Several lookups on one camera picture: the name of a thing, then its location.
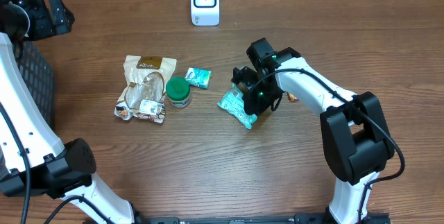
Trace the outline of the green lid seasoning jar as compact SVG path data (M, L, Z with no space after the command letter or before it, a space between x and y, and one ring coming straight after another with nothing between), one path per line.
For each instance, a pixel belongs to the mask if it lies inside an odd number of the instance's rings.
M191 103L190 85L184 78L171 78L166 84L166 94L175 107L183 108Z

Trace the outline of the dark grey mesh basket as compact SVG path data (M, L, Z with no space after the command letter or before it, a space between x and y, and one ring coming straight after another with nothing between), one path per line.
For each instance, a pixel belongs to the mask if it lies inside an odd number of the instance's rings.
M16 63L35 104L51 129L55 121L56 78L51 65L32 42L20 46Z

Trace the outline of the teal tissue packet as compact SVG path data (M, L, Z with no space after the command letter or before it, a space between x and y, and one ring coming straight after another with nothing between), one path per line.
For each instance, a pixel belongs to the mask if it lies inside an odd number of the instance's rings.
M233 115L235 118L239 120L240 123L244 125L246 129L251 130L254 122L257 120L257 116L255 114L248 115L244 109L244 100L242 99L242 92L237 88L235 84L232 85L232 88L225 93L223 98L217 103L217 105Z

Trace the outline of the white barcode scanner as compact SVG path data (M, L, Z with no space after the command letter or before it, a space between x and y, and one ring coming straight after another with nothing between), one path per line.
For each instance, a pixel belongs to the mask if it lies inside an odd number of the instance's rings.
M195 26L217 26L220 23L220 0L191 0L191 22Z

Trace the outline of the orange white snack packet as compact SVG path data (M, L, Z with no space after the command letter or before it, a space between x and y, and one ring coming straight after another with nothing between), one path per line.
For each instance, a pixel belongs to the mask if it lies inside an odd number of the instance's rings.
M289 98L289 100L290 100L291 102L296 102L296 101L298 101L298 98L297 98L296 96L294 96L293 94L288 93L287 95L288 95L288 98Z

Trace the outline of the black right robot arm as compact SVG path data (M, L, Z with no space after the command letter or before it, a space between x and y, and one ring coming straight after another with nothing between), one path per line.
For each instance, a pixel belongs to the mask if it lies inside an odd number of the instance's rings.
M335 85L296 50L275 51L264 38L246 55L252 67L235 68L232 75L246 114L276 110L288 92L320 120L324 157L336 177L333 199L324 212L296 214L294 223L390 223L388 214L367 209L372 185L382 181L380 173L395 154L378 98Z

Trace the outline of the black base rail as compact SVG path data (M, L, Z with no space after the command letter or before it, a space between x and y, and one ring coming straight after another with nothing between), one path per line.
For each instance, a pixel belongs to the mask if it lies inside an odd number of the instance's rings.
M336 223L334 218L325 213L296 214L294 216L231 217L231 218L195 218L178 217L147 218L148 224L322 224Z

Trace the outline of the beige brown snack pouch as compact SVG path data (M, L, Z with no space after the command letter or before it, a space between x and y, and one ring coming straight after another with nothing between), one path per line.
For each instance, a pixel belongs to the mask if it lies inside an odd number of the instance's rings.
M162 123L166 117L166 84L177 60L157 56L128 55L123 64L126 87L117 100L114 115Z

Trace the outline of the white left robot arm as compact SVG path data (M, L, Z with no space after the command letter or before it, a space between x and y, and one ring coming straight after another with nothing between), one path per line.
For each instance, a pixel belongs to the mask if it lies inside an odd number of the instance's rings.
M97 223L143 223L99 177L87 142L53 131L55 76L33 44L69 33L74 20L62 0L1 0L1 192L60 199Z

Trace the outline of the small teal white packet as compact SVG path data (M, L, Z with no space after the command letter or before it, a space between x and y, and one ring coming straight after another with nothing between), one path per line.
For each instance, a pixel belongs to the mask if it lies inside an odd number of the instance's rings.
M210 70L190 67L185 74L185 80L194 87L207 89L209 87L212 72Z

